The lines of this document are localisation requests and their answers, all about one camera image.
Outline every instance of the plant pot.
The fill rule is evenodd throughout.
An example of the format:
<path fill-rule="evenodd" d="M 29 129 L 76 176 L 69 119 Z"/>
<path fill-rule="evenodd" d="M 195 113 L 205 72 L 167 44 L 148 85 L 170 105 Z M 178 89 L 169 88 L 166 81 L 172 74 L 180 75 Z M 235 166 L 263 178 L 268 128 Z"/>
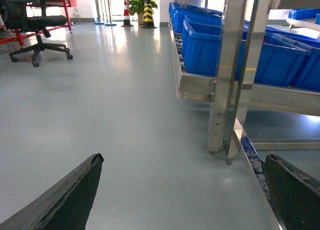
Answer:
<path fill-rule="evenodd" d="M 144 14 L 143 13 L 138 14 L 138 24 L 139 25 L 144 24 Z"/>

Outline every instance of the red and white traffic cone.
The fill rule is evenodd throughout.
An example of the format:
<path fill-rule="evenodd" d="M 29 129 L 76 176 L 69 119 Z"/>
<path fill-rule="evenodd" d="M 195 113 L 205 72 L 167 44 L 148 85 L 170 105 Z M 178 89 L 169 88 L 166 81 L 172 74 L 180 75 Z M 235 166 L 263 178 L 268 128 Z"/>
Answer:
<path fill-rule="evenodd" d="M 124 19 L 123 19 L 123 25 L 121 27 L 133 27 L 130 23 L 130 16 L 129 16 L 129 10 L 128 10 L 128 5 L 127 1 L 124 0 Z"/>

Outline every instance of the office chair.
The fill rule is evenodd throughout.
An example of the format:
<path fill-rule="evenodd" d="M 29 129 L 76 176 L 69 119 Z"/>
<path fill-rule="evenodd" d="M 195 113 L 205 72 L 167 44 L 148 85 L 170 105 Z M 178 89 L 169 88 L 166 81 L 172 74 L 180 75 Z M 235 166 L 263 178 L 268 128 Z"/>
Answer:
<path fill-rule="evenodd" d="M 65 44 L 54 44 L 54 43 L 44 43 L 42 41 L 40 32 L 42 31 L 46 38 L 51 37 L 49 31 L 46 27 L 58 27 L 66 24 L 67 18 L 62 15 L 55 16 L 47 16 L 46 8 L 47 8 L 48 0 L 10 0 L 9 2 L 9 16 L 5 22 L 5 25 L 9 29 L 19 30 L 20 32 L 35 32 L 37 44 L 28 46 L 26 48 L 22 48 L 20 50 L 11 52 L 9 54 L 11 61 L 13 63 L 17 62 L 18 59 L 14 56 L 17 54 L 26 53 L 29 51 L 34 51 L 32 55 L 32 65 L 34 67 L 38 67 L 39 63 L 36 61 L 36 57 L 39 55 L 41 51 L 45 49 L 59 51 L 66 53 L 67 59 L 73 59 L 73 56 L 70 54 L 70 49 L 66 47 Z M 41 16 L 32 16 L 27 17 L 27 6 L 29 3 L 32 4 L 40 4 L 41 6 Z"/>

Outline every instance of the red table leg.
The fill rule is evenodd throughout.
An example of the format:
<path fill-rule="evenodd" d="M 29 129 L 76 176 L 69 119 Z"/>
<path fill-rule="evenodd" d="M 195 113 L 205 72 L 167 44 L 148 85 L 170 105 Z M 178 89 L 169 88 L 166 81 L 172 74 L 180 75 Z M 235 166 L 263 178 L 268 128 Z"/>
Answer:
<path fill-rule="evenodd" d="M 72 34 L 71 21 L 70 21 L 70 17 L 69 17 L 69 13 L 68 13 L 67 2 L 66 2 L 66 0 L 62 0 L 62 1 L 63 1 L 66 20 L 67 20 L 68 27 L 69 27 L 69 33 Z"/>
<path fill-rule="evenodd" d="M 21 46 L 21 48 L 23 48 L 25 46 L 24 37 L 18 31 L 19 31 L 18 29 L 15 30 L 16 40 L 19 42 L 19 45 Z"/>

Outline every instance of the floor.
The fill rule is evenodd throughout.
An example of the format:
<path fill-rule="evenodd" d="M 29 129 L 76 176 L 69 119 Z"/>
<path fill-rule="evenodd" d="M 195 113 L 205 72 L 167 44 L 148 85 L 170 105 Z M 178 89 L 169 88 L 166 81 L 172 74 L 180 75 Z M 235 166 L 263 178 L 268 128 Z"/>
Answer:
<path fill-rule="evenodd" d="M 46 50 L 37 68 L 0 45 L 0 223 L 101 153 L 87 230 L 277 229 L 244 159 L 208 155 L 209 105 L 177 98 L 168 28 L 73 32 L 46 40 L 73 60 Z"/>

